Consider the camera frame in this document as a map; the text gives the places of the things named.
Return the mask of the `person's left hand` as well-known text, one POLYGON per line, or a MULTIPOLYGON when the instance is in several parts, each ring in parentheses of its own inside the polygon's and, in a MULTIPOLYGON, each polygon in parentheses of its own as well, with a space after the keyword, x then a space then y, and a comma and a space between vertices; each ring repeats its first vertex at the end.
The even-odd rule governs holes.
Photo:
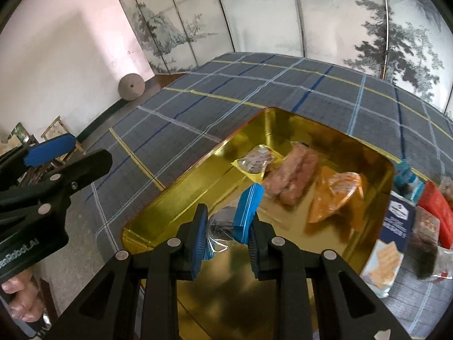
POLYGON ((14 298, 8 308, 12 318, 32 323, 44 312, 44 302, 39 296, 39 286, 33 280, 33 268, 28 268, 1 284, 6 294, 14 298))

